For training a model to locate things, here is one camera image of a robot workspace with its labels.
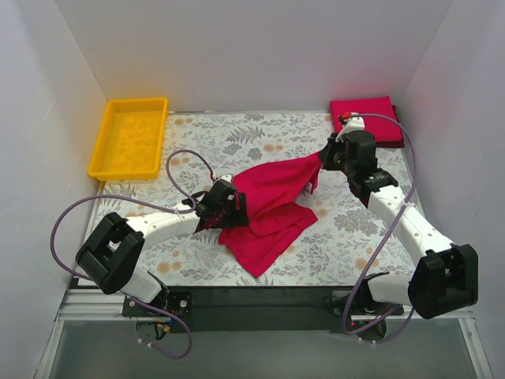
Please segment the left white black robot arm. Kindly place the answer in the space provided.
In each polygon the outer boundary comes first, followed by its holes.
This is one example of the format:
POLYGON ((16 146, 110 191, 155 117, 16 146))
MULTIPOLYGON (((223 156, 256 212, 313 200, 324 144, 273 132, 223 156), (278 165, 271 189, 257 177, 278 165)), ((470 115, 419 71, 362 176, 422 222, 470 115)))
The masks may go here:
POLYGON ((127 218, 116 212, 105 215, 78 251, 76 263, 104 294, 133 296, 148 314, 158 316, 168 308, 170 290, 137 267, 141 253, 172 238, 248 224, 246 194, 219 178, 209 191, 166 211, 127 218))

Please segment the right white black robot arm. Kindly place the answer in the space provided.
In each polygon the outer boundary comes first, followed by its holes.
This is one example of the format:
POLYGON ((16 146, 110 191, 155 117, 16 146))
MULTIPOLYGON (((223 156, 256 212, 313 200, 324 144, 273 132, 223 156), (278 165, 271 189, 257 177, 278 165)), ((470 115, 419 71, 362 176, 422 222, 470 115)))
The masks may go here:
POLYGON ((431 319, 477 302, 477 252, 442 235, 410 205, 397 180, 378 166, 371 133, 333 133, 319 157, 324 170, 346 176, 351 193, 387 225, 386 236, 395 236, 416 265, 412 276, 360 274, 345 310, 354 300, 370 314, 391 303, 431 319))

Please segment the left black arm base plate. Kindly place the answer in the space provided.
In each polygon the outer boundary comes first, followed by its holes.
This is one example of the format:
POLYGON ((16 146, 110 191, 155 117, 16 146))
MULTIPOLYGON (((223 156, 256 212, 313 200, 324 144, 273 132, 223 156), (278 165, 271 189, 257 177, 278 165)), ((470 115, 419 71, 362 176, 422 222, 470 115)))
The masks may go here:
MULTIPOLYGON (((167 300, 158 305, 151 304, 156 308, 172 313, 180 318, 188 317, 192 313, 193 294, 188 291, 172 291, 167 295, 167 300)), ((122 307, 123 317, 155 317, 163 316, 158 311, 152 311, 139 306, 134 301, 125 298, 122 307)))

